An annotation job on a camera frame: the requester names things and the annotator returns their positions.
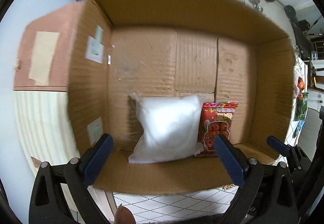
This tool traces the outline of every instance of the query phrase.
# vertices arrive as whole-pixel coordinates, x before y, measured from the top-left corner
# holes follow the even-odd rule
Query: screw
[[[282,168],[286,168],[287,167],[287,165],[286,165],[286,163],[285,162],[279,162],[279,165],[282,167]]]
[[[48,166],[48,162],[42,162],[40,166],[41,168],[45,168]]]
[[[256,164],[258,163],[258,161],[257,161],[254,157],[249,158],[248,161],[249,161],[250,164],[252,164],[252,165],[256,165]]]
[[[72,165],[75,165],[75,164],[77,164],[79,162],[79,159],[77,158],[77,157],[74,157],[74,158],[72,158],[71,160],[70,160],[70,163],[72,164]]]

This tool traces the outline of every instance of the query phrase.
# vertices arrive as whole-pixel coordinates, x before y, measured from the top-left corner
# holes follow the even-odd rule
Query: white paper label
[[[90,144],[96,143],[103,134],[102,119],[99,117],[86,127]]]
[[[88,37],[88,45],[85,52],[85,57],[97,63],[102,63],[103,45],[93,37]]]
[[[103,29],[97,26],[95,37],[88,37],[88,44],[86,47],[85,57],[97,63],[102,63],[103,45],[101,43]]]

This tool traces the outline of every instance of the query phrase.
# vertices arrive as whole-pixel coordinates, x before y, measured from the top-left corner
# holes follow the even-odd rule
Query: blue gripper pad
[[[235,148],[223,134],[215,137],[214,149],[233,184],[243,187],[245,175],[248,171],[246,156],[240,149]]]
[[[92,154],[92,157],[88,164],[85,166],[83,172],[83,184],[85,186],[90,186],[94,184],[101,169],[106,163],[108,156],[112,151],[113,145],[114,143],[112,136],[109,134],[103,134],[99,141],[96,143],[96,145],[93,147],[93,149],[96,152]]]
[[[282,141],[277,139],[274,136],[269,136],[267,138],[267,144],[270,146],[273,150],[277,151],[279,154],[285,157],[290,156],[290,149],[287,145],[285,145]]]

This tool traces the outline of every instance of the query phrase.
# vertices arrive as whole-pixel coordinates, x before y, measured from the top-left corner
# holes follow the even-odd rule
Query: box flap
[[[273,159],[248,143],[237,144],[243,153],[263,164]],[[94,187],[128,194],[179,194],[216,188],[231,183],[218,157],[188,157],[155,164],[129,164],[132,152],[113,152],[100,172]]]
[[[232,144],[247,142],[257,83],[254,47],[227,38],[218,40],[216,101],[239,101],[230,132]]]
[[[236,0],[96,0],[114,26],[157,25],[215,33],[250,45],[288,35]]]
[[[293,102],[295,57],[288,38],[256,47],[257,94],[249,142],[272,158],[278,153],[266,143],[268,136],[285,141]]]

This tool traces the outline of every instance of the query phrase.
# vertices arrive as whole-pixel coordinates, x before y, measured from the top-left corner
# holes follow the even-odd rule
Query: white plastic bag
[[[199,120],[204,97],[148,97],[136,99],[136,116],[143,126],[129,163],[149,164],[199,154]]]

